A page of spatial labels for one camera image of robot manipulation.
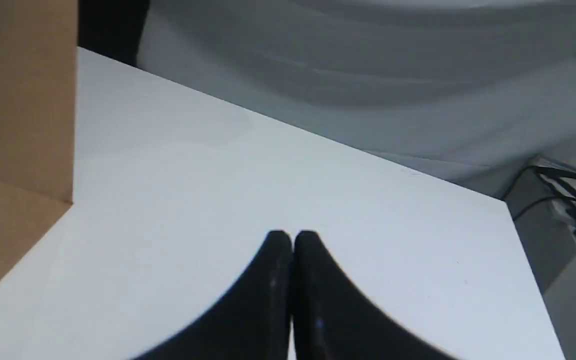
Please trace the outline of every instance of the white surface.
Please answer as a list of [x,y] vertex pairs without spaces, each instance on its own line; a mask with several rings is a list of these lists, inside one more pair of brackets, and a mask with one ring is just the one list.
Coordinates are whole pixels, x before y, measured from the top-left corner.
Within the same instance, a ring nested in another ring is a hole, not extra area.
[[0,281],[0,359],[135,356],[208,309],[276,228],[320,232],[368,298],[460,360],[564,359],[503,202],[78,61],[75,205]]
[[[572,15],[520,25],[510,18],[496,25],[395,24],[384,29],[298,11],[284,0],[267,3],[290,7],[270,9],[276,18],[255,15],[250,20],[256,12],[242,8],[222,18],[211,11],[225,11],[231,3],[219,0],[211,7],[211,2],[191,11],[183,6],[197,2],[153,0],[139,48],[140,67],[449,180],[484,173],[576,137],[576,33],[570,33],[576,25],[567,24]],[[298,21],[307,26],[293,32]],[[256,34],[266,34],[261,28],[272,31],[253,41]],[[569,59],[553,63],[560,55]],[[548,66],[509,75],[528,63]],[[291,70],[273,70],[283,66]],[[494,84],[459,89],[502,68],[512,69]]]

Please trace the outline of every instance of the white table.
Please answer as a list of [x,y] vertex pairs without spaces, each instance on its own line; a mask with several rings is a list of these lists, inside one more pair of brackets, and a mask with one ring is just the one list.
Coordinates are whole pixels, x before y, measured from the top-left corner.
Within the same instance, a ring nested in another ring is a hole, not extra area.
[[457,358],[564,359],[503,202],[78,56],[75,205],[0,281],[0,359],[135,356],[272,229],[318,231],[368,298]]

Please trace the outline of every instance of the brown cardboard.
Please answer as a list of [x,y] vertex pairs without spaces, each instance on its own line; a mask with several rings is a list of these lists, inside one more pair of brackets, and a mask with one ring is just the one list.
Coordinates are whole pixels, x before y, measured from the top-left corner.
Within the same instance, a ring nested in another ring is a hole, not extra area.
[[0,0],[0,278],[68,209],[75,0]]

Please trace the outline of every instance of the cardboard box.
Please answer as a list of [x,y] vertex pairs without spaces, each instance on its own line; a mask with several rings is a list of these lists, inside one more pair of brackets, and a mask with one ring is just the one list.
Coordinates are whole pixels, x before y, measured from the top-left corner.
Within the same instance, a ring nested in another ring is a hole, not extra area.
[[0,279],[73,193],[77,2],[0,0]]

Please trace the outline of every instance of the white cloth backdrop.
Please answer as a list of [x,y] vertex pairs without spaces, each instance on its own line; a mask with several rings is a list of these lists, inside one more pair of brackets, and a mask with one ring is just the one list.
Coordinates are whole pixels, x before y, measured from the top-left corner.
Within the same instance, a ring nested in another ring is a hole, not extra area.
[[576,137],[576,2],[153,0],[138,61],[449,180]]

